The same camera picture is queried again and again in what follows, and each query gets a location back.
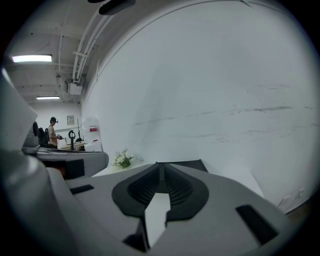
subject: wall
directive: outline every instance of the wall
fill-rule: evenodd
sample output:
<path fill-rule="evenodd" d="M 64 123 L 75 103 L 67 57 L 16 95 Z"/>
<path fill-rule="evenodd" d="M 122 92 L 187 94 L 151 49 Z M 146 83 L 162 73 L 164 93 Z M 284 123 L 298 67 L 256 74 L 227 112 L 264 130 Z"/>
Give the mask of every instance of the wall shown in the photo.
<path fill-rule="evenodd" d="M 58 123 L 55 124 L 54 130 L 56 134 L 60 134 L 63 138 L 66 138 L 68 144 L 70 144 L 70 138 L 68 133 L 70 130 L 73 130 L 76 138 L 78 138 L 78 125 L 77 119 L 79 119 L 80 127 L 80 136 L 83 137 L 83 131 L 81 128 L 82 118 L 80 106 L 77 103 L 48 103 L 48 102 L 39 102 L 32 103 L 30 106 L 37 113 L 38 117 L 36 122 L 38 127 L 42 127 L 43 130 L 48 128 L 50 125 L 50 118 L 55 117 L 58 120 Z M 74 125 L 67 124 L 67 116 L 74 116 Z M 58 148 L 66 145 L 64 139 L 59 140 Z"/>
<path fill-rule="evenodd" d="M 128 147 L 150 163 L 202 159 L 211 173 L 252 175 L 289 211 L 319 180 L 314 56 L 298 25 L 272 9 L 181 8 L 106 57 L 82 116 L 98 118 L 111 158 Z"/>

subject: person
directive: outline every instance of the person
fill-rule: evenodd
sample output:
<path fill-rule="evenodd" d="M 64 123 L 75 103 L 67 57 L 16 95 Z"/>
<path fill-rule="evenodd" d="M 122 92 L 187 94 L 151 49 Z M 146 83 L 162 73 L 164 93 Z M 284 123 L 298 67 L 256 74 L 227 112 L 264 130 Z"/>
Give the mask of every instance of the person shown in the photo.
<path fill-rule="evenodd" d="M 50 126 L 48 127 L 48 135 L 49 135 L 49 143 L 48 148 L 51 149 L 57 149 L 58 148 L 58 140 L 62 140 L 62 136 L 56 135 L 54 126 L 56 124 L 57 120 L 55 117 L 51 117 L 50 119 Z"/>

